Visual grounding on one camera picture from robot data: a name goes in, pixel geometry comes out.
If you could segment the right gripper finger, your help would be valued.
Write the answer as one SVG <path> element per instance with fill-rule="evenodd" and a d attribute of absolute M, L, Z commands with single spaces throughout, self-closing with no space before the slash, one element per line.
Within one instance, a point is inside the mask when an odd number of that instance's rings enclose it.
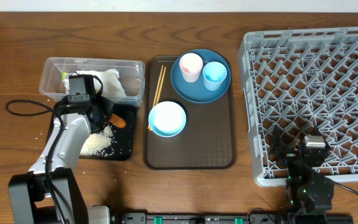
<path fill-rule="evenodd" d="M 279 130 L 279 127 L 277 124 L 273 128 L 272 134 L 273 134 L 273 141 L 272 141 L 273 149 L 281 149 L 282 148 L 282 140 L 280 137 L 280 130 Z"/>
<path fill-rule="evenodd" d="M 317 127 L 317 126 L 314 127 L 314 135 L 315 135 L 315 136 L 319 136 L 319 137 L 323 140 L 325 146 L 329 146 L 328 142 L 326 141 L 326 139 L 324 138 L 324 136 L 320 133 L 320 131 L 318 130 L 318 127 Z"/>

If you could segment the pile of white rice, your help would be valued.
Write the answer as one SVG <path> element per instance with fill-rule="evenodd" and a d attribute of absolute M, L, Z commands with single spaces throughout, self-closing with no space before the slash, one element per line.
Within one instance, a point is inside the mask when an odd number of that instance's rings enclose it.
<path fill-rule="evenodd" d="M 81 148 L 81 158 L 108 158 L 114 155 L 112 144 L 114 143 L 114 131 L 106 126 L 101 132 L 91 134 Z"/>

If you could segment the light blue bowl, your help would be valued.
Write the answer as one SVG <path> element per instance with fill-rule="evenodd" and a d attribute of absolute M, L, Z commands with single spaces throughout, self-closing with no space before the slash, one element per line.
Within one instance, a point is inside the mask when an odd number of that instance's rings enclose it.
<path fill-rule="evenodd" d="M 173 101 L 163 101 L 155 105 L 148 117 L 150 130 L 164 138 L 174 137 L 186 125 L 186 113 L 182 106 Z"/>

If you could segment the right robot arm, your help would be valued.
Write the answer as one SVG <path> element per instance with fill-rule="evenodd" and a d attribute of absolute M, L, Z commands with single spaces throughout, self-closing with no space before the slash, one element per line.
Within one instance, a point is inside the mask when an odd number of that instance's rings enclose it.
<path fill-rule="evenodd" d="M 319 131 L 307 135 L 301 143 L 286 145 L 274 126 L 268 154 L 279 168 L 288 169 L 286 196 L 291 203 L 276 223 L 327 223 L 326 212 L 332 209 L 334 184 L 313 168 L 320 166 L 330 151 Z"/>

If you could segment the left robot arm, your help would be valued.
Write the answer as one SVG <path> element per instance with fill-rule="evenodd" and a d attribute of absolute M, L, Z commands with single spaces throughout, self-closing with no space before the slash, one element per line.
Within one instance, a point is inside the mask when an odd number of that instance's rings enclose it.
<path fill-rule="evenodd" d="M 87 207 L 75 179 L 81 149 L 91 134 L 102 131 L 114 103 L 95 89 L 94 75 L 69 77 L 70 92 L 51 113 L 47 143 L 25 174 L 13 175 L 9 197 L 15 223 L 111 223 L 105 205 Z"/>

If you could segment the white napkin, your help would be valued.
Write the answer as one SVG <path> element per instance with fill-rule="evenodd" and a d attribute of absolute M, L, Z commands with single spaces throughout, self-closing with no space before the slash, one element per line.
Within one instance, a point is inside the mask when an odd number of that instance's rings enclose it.
<path fill-rule="evenodd" d="M 119 81 L 119 72 L 115 68 L 104 72 L 96 70 L 80 70 L 76 73 L 79 75 L 97 76 L 103 84 L 102 96 L 104 97 L 126 97 L 125 90 Z"/>

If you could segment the orange carrot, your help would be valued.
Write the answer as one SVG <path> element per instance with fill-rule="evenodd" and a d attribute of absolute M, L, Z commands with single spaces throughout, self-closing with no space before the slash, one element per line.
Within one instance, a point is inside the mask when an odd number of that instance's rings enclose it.
<path fill-rule="evenodd" d="M 109 122 L 117 128 L 124 128 L 126 126 L 124 119 L 116 114 L 111 115 Z"/>

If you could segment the foil and yellow snack wrapper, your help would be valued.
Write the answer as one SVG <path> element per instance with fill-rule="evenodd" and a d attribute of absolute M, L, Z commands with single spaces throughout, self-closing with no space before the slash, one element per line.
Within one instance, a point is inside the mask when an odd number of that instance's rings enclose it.
<path fill-rule="evenodd" d="M 70 74 L 67 72 L 62 73 L 62 82 L 63 82 L 63 86 L 65 87 L 66 94 L 70 93 L 69 76 L 70 76 Z"/>

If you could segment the pink plastic cup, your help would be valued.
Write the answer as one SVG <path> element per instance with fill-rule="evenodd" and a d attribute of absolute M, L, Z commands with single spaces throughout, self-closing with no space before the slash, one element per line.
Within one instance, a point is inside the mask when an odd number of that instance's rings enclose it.
<path fill-rule="evenodd" d="M 198 54 L 186 53 L 180 58 L 181 74 L 188 83 L 198 80 L 202 68 L 203 60 Z"/>

